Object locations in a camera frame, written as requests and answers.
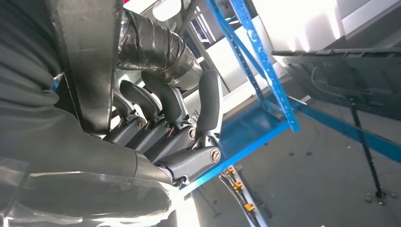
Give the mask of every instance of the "black metal panel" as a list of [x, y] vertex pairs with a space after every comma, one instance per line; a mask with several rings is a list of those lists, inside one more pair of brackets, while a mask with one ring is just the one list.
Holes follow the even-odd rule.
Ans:
[[310, 96], [347, 107], [353, 98], [359, 110], [401, 120], [401, 49], [273, 55]]

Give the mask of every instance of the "yellow clamp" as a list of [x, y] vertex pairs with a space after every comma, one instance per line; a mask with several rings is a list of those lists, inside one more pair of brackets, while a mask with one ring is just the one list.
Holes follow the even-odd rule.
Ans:
[[228, 169], [226, 169], [225, 173], [226, 174], [232, 174], [234, 172], [234, 168], [233, 167], [229, 167]]
[[241, 182], [235, 182], [233, 185], [234, 190], [240, 190], [242, 189], [242, 184]]
[[247, 203], [247, 204], [244, 205], [244, 207], [248, 212], [251, 212], [252, 210], [255, 209], [255, 207], [253, 206], [252, 203]]

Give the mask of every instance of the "plastic sheet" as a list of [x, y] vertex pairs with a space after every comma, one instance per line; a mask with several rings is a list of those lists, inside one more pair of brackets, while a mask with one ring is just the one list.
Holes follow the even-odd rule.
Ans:
[[171, 185], [86, 172], [25, 172], [25, 162], [0, 159], [4, 227], [147, 227], [183, 201]]
[[175, 33], [149, 18], [125, 11], [119, 40], [118, 68], [142, 70], [187, 90], [198, 85], [202, 69]]

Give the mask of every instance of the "black foam padding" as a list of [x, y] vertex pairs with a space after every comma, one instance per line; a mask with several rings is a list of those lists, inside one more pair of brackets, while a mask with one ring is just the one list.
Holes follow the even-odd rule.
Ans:
[[200, 113], [196, 129], [200, 131], [213, 130], [222, 117], [221, 82], [218, 72], [208, 70], [203, 73], [199, 82]]
[[142, 79], [149, 90], [160, 99], [167, 122], [175, 122], [187, 115], [183, 97], [178, 89], [150, 73], [142, 72]]
[[[27, 162], [31, 173], [152, 179], [150, 162], [139, 163], [133, 150], [85, 133], [72, 114], [53, 106], [53, 77], [62, 66], [45, 2], [0, 1], [0, 157]], [[71, 12], [80, 10], [78, 5]], [[136, 175], [143, 165], [145, 172]]]
[[121, 81], [120, 91], [127, 100], [140, 106], [143, 115], [148, 121], [161, 111], [159, 103], [147, 90], [127, 80]]

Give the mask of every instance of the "blue metal shelf frame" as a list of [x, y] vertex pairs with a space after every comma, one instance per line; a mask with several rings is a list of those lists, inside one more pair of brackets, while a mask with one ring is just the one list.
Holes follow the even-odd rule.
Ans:
[[249, 70], [249, 66], [247, 65], [243, 55], [239, 51], [241, 49], [245, 56], [249, 59], [252, 65], [255, 66], [259, 74], [267, 81], [270, 89], [272, 90], [274, 96], [276, 97], [279, 105], [280, 111], [286, 117], [291, 129], [293, 132], [297, 132], [299, 130], [298, 121], [295, 118], [294, 112], [292, 107], [287, 99], [287, 95], [284, 92], [283, 87], [277, 77], [276, 72], [273, 69], [273, 66], [268, 58], [267, 52], [259, 38], [259, 35], [256, 32], [255, 26], [253, 25], [251, 16], [246, 8], [246, 5], [243, 0], [231, 0], [231, 3], [234, 7], [234, 10], [237, 13], [238, 19], [241, 21], [246, 33], [249, 37], [249, 40], [252, 44], [252, 47], [258, 56], [259, 61], [262, 63], [262, 67], [257, 63], [251, 53], [247, 50], [245, 45], [241, 42], [241, 40], [237, 37], [234, 30], [230, 27], [230, 25], [226, 22], [221, 12], [221, 9], [218, 7], [217, 0], [206, 0], [207, 4], [209, 5], [214, 17], [218, 21], [221, 30], [223, 31], [224, 36], [228, 39], [231, 48], [233, 49], [234, 53], [237, 56], [237, 59], [242, 66], [245, 75], [247, 76], [250, 83], [256, 90], [256, 95], [260, 104], [266, 110], [270, 110], [269, 102], [264, 99], [262, 90], [260, 89], [259, 85], [257, 84], [253, 74]]
[[[306, 116], [354, 139], [355, 141], [360, 142], [357, 133], [360, 129], [356, 128], [354, 125], [330, 116], [329, 114], [315, 110], [300, 101], [295, 101], [293, 99], [291, 102], [288, 101], [288, 97], [285, 94], [284, 89], [282, 88], [271, 65], [271, 62], [268, 59], [267, 53], [258, 34], [256, 33], [255, 27], [253, 26], [243, 0], [231, 0], [231, 2], [239, 20], [247, 31], [252, 46], [260, 62], [262, 63], [262, 67], [257, 63], [256, 59], [240, 41], [230, 25], [225, 21], [221, 10], [217, 7], [217, 0], [206, 0], [206, 2], [209, 5], [214, 17], [218, 21], [224, 36], [228, 39], [230, 46], [236, 54], [237, 60], [242, 66], [242, 69], [244, 70], [248, 80], [255, 87], [259, 104], [253, 106], [240, 116], [236, 117], [234, 120], [223, 125], [222, 137], [220, 140], [222, 151], [220, 163], [213, 169], [207, 171], [196, 181], [184, 187], [181, 190], [183, 194], [190, 193], [192, 190], [212, 179], [230, 165], [238, 162], [257, 148], [261, 147], [263, 144], [280, 135], [288, 128], [291, 128], [294, 132], [298, 131], [299, 126], [295, 118], [294, 111], [299, 111]], [[278, 105], [274, 104], [274, 99], [271, 99], [272, 97], [264, 97], [262, 90], [257, 84], [243, 55], [245, 55], [252, 65], [255, 66], [259, 74], [265, 80], [267, 80], [268, 85], [270, 86], [270, 89], [278, 102]], [[270, 112], [272, 109], [283, 113], [287, 120], [281, 121], [275, 117]], [[367, 145], [371, 149], [401, 163], [401, 145], [377, 136], [366, 130], [362, 130], [362, 132], [367, 140]]]
[[[243, 71], [245, 72], [245, 75], [255, 88], [259, 103], [258, 105], [255, 105], [242, 113], [240, 116], [236, 117], [234, 120], [223, 125], [220, 139], [220, 148], [222, 151], [220, 163], [213, 167], [213, 169], [207, 171], [196, 181], [181, 189], [183, 194], [188, 194], [203, 183], [212, 179], [225, 168], [228, 168], [230, 165], [238, 162], [288, 128], [291, 128], [294, 132], [299, 130], [298, 122], [294, 116], [290, 102], [287, 100], [287, 95], [284, 93], [284, 89], [281, 86], [270, 61], [267, 59], [266, 51], [256, 31], [252, 36], [249, 36], [249, 38], [251, 43], [253, 43], [253, 47], [256, 48], [255, 52], [258, 55], [260, 62], [262, 62], [262, 66], [258, 64], [257, 60], [251, 55], [249, 50], [235, 34], [234, 30], [226, 22], [221, 10], [217, 7], [218, 4], [216, 0], [206, 0], [206, 2], [209, 5], [218, 24], [220, 25], [224, 36], [230, 43], [230, 46], [235, 53]], [[248, 22], [246, 27], [247, 31], [252, 29], [254, 30], [255, 28], [246, 8], [245, 10], [238, 10], [236, 8], [241, 4], [245, 8], [244, 2], [237, 2], [236, 5], [233, 4], [235, 10], [237, 11], [238, 17], [241, 19], [241, 21]], [[270, 87], [273, 95], [276, 97], [279, 106], [274, 105], [264, 97], [261, 88], [256, 82], [256, 79], [245, 60], [245, 57], [249, 59], [259, 74], [268, 82], [268, 86]], [[286, 120], [282, 121], [273, 115], [271, 113], [272, 109], [283, 113], [283, 115], [286, 117]]]

